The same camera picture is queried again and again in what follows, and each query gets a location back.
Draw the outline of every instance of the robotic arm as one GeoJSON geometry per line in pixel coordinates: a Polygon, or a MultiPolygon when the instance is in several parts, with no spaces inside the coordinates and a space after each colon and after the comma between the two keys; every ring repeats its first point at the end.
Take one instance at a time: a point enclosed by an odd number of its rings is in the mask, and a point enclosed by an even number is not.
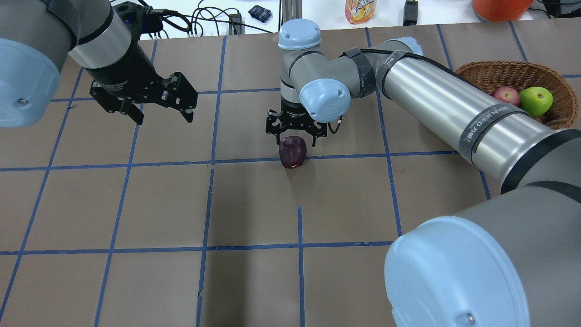
{"type": "Polygon", "coordinates": [[[351,98],[394,100],[503,195],[399,237],[385,261],[398,327],[579,326],[581,131],[552,130],[422,56],[412,38],[328,61],[311,21],[279,34],[281,113],[266,132],[327,135],[351,98]]]}
{"type": "Polygon", "coordinates": [[[137,41],[143,7],[107,0],[0,1],[0,127],[42,118],[67,53],[94,79],[90,94],[109,113],[143,122],[137,103],[178,110],[192,122],[198,94],[180,72],[163,79],[137,41]]]}

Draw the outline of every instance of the grid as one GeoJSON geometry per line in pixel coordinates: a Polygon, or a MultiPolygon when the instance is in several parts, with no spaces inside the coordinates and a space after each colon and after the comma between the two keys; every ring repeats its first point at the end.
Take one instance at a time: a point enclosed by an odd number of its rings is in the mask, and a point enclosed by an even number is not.
{"type": "MultiPolygon", "coordinates": [[[[450,56],[446,47],[446,42],[444,40],[444,35],[442,33],[442,29],[439,25],[436,26],[437,32],[440,37],[440,42],[442,44],[444,54],[446,56],[446,61],[449,68],[452,67],[452,62],[450,60],[450,56]]],[[[517,32],[512,22],[510,22],[510,28],[514,35],[514,39],[518,44],[518,48],[522,54],[523,60],[527,61],[527,56],[525,51],[523,50],[523,46],[519,40],[517,32]]],[[[367,38],[367,43],[371,46],[371,39],[369,30],[365,28],[365,35],[367,38]]],[[[117,231],[119,228],[119,220],[121,218],[121,213],[123,210],[124,200],[125,200],[125,193],[127,191],[127,185],[130,179],[131,169],[133,167],[143,167],[143,166],[164,166],[164,165],[211,165],[214,166],[215,164],[234,164],[240,162],[266,162],[266,161],[278,161],[279,158],[270,157],[270,158],[251,158],[251,159],[223,159],[223,160],[216,160],[216,140],[217,140],[217,131],[218,131],[218,124],[219,124],[219,112],[220,112],[220,98],[222,94],[227,93],[253,93],[253,92],[267,92],[267,91],[279,91],[278,88],[262,88],[262,89],[245,89],[245,90],[222,90],[222,81],[223,81],[223,73],[224,73],[224,56],[226,51],[226,37],[223,37],[222,41],[222,49],[221,49],[221,59],[220,59],[220,72],[218,78],[218,87],[217,91],[205,91],[200,92],[199,94],[216,94],[216,109],[215,109],[215,116],[214,116],[214,127],[213,127],[213,139],[212,139],[212,148],[211,148],[211,160],[209,161],[180,161],[180,162],[147,162],[147,163],[133,163],[133,155],[135,151],[135,145],[138,138],[139,133],[139,126],[135,127],[134,135],[131,144],[131,151],[129,155],[129,160],[127,163],[118,163],[118,164],[104,164],[104,165],[69,165],[69,166],[53,166],[53,160],[56,155],[56,150],[59,146],[59,141],[61,139],[63,129],[67,122],[67,117],[69,115],[70,107],[74,101],[88,101],[92,100],[91,98],[75,98],[75,94],[77,91],[77,87],[79,81],[81,79],[81,74],[83,70],[81,69],[77,74],[77,79],[75,86],[73,88],[73,92],[70,98],[64,99],[54,99],[52,102],[67,102],[68,106],[60,126],[60,130],[56,139],[56,143],[54,145],[52,155],[49,161],[48,166],[39,166],[39,167],[25,167],[25,168],[0,168],[0,172],[16,172],[16,171],[31,171],[31,170],[40,170],[46,171],[44,178],[42,180],[42,185],[40,191],[38,193],[37,200],[34,205],[33,213],[30,218],[30,222],[28,223],[28,227],[26,233],[24,235],[24,239],[20,246],[19,251],[0,251],[0,255],[16,255],[16,263],[13,269],[12,276],[10,278],[10,282],[8,284],[7,291],[3,298],[2,307],[0,308],[0,319],[4,314],[4,310],[6,308],[6,304],[9,300],[10,291],[12,289],[15,277],[19,270],[19,265],[22,256],[24,255],[39,255],[39,254],[93,254],[93,253],[101,253],[107,254],[107,261],[105,266],[105,271],[103,274],[101,292],[99,295],[99,302],[98,306],[96,307],[95,313],[95,322],[94,326],[99,325],[99,318],[101,313],[101,308],[103,304],[103,297],[105,294],[105,290],[107,287],[107,277],[109,274],[109,268],[111,265],[111,260],[113,254],[117,253],[155,253],[155,252],[181,252],[181,251],[200,251],[202,253],[202,259],[200,263],[200,280],[199,280],[199,290],[198,290],[198,304],[197,304],[197,317],[196,317],[196,326],[200,326],[200,315],[201,315],[201,308],[203,305],[202,297],[200,294],[202,293],[205,281],[205,264],[206,264],[206,254],[208,251],[240,251],[240,250],[261,250],[261,249],[274,249],[274,248],[298,248],[299,250],[299,285],[300,285],[300,325],[301,327],[305,326],[305,304],[304,304],[304,271],[303,271],[303,249],[304,248],[313,248],[313,247],[362,247],[362,246],[389,246],[391,245],[391,240],[385,241],[372,241],[372,242],[327,242],[327,243],[304,243],[303,242],[303,218],[302,218],[302,207],[298,206],[297,208],[297,233],[298,233],[298,242],[297,243],[285,243],[285,244],[258,244],[258,245],[249,245],[249,246],[208,246],[208,233],[209,233],[209,225],[210,225],[210,211],[211,211],[211,202],[212,202],[212,194],[213,194],[213,183],[214,183],[214,169],[210,170],[209,176],[209,185],[208,185],[208,192],[207,192],[207,204],[206,204],[206,220],[205,220],[205,229],[204,229],[204,236],[203,236],[203,246],[194,246],[194,247],[159,247],[159,248],[116,248],[116,237],[117,231]],[[34,218],[36,212],[38,210],[39,203],[42,198],[42,194],[46,185],[46,181],[49,177],[49,174],[53,170],[65,170],[65,169],[102,169],[102,168],[126,168],[125,179],[123,183],[123,188],[121,191],[121,199],[119,201],[119,207],[117,210],[117,217],[116,222],[113,228],[113,234],[111,236],[111,242],[109,248],[87,248],[87,249],[73,249],[73,250],[25,250],[25,246],[28,240],[28,236],[30,234],[30,230],[34,223],[34,218]]],[[[153,53],[151,57],[151,61],[153,62],[155,59],[155,53],[157,49],[157,40],[153,45],[153,53]]],[[[565,75],[564,77],[567,78],[576,78],[581,77],[581,74],[572,74],[572,75],[565,75]]],[[[386,168],[388,170],[389,176],[389,185],[392,194],[392,201],[393,201],[393,208],[394,214],[396,218],[396,226],[397,226],[397,235],[402,235],[401,229],[401,222],[399,217],[399,207],[397,201],[397,188],[394,181],[394,173],[392,167],[392,158],[393,157],[406,157],[406,156],[426,156],[426,155],[455,155],[458,154],[456,151],[420,151],[420,152],[390,152],[389,144],[386,137],[386,127],[383,118],[383,108],[381,103],[381,98],[379,92],[376,92],[376,100],[379,109],[379,120],[381,124],[382,130],[382,137],[383,137],[383,146],[385,149],[384,153],[370,153],[370,154],[353,154],[353,155],[322,155],[322,156],[309,156],[308,160],[325,160],[325,159],[341,159],[341,158],[386,158],[386,168]]],[[[486,177],[484,173],[480,171],[480,177],[482,179],[482,186],[484,192],[486,194],[486,198],[490,199],[490,191],[488,189],[486,177]]]]}

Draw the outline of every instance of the chip bag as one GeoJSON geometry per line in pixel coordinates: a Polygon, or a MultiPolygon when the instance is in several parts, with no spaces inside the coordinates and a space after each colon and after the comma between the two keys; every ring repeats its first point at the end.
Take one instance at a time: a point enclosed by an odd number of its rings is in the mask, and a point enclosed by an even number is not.
{"type": "Polygon", "coordinates": [[[345,0],[345,18],[351,24],[365,23],[375,13],[376,0],[345,0]]]}

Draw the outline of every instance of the brown basket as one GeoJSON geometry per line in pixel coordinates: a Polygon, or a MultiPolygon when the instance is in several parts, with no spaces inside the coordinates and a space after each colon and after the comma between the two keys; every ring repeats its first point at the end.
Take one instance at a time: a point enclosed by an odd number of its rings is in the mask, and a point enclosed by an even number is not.
{"type": "Polygon", "coordinates": [[[467,63],[456,73],[488,94],[502,86],[519,93],[528,87],[544,87],[553,94],[553,105],[536,120],[552,129],[571,127],[577,120],[577,95],[559,73],[548,67],[521,61],[481,61],[467,63]]]}

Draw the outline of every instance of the red apple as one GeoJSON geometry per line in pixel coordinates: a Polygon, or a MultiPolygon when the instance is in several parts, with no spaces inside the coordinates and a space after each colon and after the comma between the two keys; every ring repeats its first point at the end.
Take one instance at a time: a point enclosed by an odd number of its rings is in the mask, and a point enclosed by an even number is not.
{"type": "Polygon", "coordinates": [[[307,158],[307,144],[300,136],[287,136],[278,146],[278,155],[285,168],[297,168],[307,158]]]}
{"type": "Polygon", "coordinates": [[[508,102],[509,104],[518,106],[521,104],[521,98],[518,95],[518,92],[513,89],[512,87],[503,86],[496,90],[492,96],[494,98],[499,99],[502,102],[508,102]]]}

